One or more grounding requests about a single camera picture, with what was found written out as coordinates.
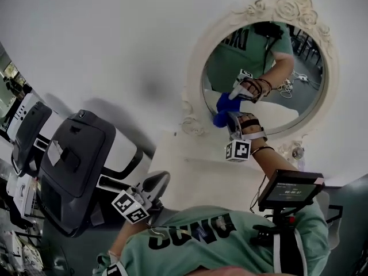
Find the wrist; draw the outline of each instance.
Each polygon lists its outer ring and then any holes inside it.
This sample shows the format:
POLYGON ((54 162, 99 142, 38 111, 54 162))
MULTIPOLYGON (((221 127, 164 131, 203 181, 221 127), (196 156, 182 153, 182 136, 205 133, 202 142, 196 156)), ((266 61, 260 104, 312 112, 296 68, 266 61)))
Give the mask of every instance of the wrist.
POLYGON ((267 146, 267 143, 263 138, 257 138, 254 140, 251 140, 251 151, 256 150, 259 147, 267 146))

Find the ornate white mirror frame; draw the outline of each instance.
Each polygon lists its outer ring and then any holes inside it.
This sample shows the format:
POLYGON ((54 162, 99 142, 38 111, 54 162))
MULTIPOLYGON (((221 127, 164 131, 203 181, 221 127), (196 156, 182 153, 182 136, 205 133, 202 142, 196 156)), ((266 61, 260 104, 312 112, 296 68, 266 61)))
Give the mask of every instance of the ornate white mirror frame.
POLYGON ((212 114, 202 92, 202 73, 217 45, 235 30, 261 21, 294 25, 310 35, 324 61, 323 88, 309 109, 283 127, 267 130, 270 140, 288 141, 307 134, 324 118, 334 102, 339 84, 339 65, 329 27, 314 10, 312 0, 246 0, 237 3, 209 26, 197 41, 189 60, 187 85, 183 92, 185 117, 182 130, 193 136, 216 138, 220 130, 212 124, 212 114))

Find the white wall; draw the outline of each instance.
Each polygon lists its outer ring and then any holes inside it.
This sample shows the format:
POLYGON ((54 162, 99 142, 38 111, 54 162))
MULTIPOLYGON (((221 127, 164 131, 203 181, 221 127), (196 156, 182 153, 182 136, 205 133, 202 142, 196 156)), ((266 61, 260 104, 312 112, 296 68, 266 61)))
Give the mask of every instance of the white wall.
MULTIPOLYGON (((93 110, 153 150, 181 120, 193 45, 233 1, 0 0, 0 41, 46 101, 93 110)), ((341 185, 368 173, 368 0, 313 3, 338 47, 341 85, 309 136, 308 168, 341 185)))

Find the small monitor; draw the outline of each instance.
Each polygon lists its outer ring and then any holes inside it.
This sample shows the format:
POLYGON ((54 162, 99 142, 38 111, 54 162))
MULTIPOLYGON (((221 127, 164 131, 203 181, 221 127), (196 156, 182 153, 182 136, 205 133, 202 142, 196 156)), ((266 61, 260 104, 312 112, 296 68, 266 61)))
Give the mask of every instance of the small monitor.
POLYGON ((258 199, 259 210, 297 208, 310 204, 323 187, 321 173, 276 170, 258 199))

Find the gray chair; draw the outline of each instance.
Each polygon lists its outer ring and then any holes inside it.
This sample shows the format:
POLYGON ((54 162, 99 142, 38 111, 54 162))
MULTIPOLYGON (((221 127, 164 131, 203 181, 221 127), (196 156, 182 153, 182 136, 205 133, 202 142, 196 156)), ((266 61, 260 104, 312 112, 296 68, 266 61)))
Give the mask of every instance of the gray chair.
POLYGON ((343 207, 340 205, 329 204, 329 194, 322 191, 316 196, 317 202, 320 205, 323 216, 328 225, 328 244, 329 248, 333 250, 340 242, 339 230, 342 218, 343 207))

